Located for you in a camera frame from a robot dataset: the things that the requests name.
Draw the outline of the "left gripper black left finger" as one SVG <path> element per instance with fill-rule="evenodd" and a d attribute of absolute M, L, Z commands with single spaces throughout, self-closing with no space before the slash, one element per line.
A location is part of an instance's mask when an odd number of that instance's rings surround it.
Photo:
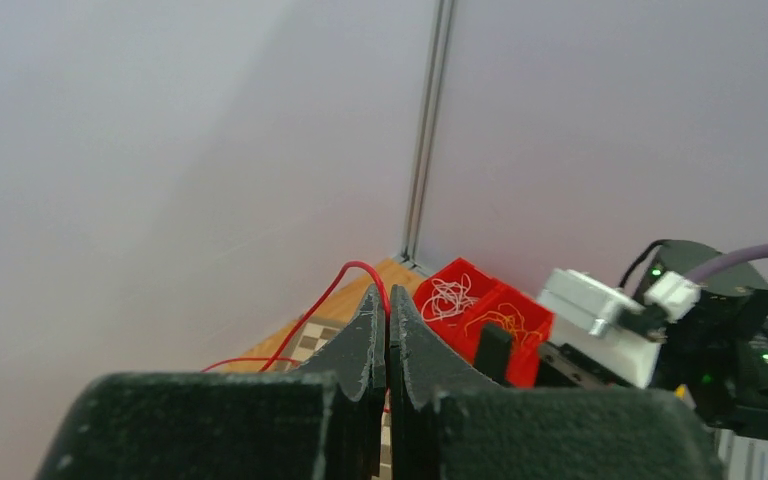
<path fill-rule="evenodd" d="M 386 321 L 352 320 L 286 372 L 120 372 L 91 382 L 41 479 L 368 479 L 379 469 Z"/>

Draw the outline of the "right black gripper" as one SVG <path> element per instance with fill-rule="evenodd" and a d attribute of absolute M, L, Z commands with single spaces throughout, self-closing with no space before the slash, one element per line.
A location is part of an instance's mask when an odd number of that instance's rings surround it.
<path fill-rule="evenodd" d="M 473 367 L 500 385 L 509 385 L 509 366 L 514 337 L 496 323 L 486 323 L 480 333 Z M 539 388 L 634 388 L 613 371 L 569 344 L 541 344 L 537 353 Z"/>

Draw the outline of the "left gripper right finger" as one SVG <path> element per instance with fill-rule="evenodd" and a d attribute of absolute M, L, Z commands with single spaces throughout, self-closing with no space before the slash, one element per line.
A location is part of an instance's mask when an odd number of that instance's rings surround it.
<path fill-rule="evenodd" d="M 721 479 L 709 434 L 669 392 L 515 389 L 480 373 L 390 293 L 397 479 Z"/>

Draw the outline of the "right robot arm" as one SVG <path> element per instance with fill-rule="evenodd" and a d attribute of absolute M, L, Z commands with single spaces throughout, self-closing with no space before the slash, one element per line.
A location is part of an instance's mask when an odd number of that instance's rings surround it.
<path fill-rule="evenodd" d="M 543 385 L 684 388 L 709 427 L 768 440 L 768 243 L 721 252 L 658 239 L 632 262 L 638 286 L 557 269 L 536 303 Z"/>

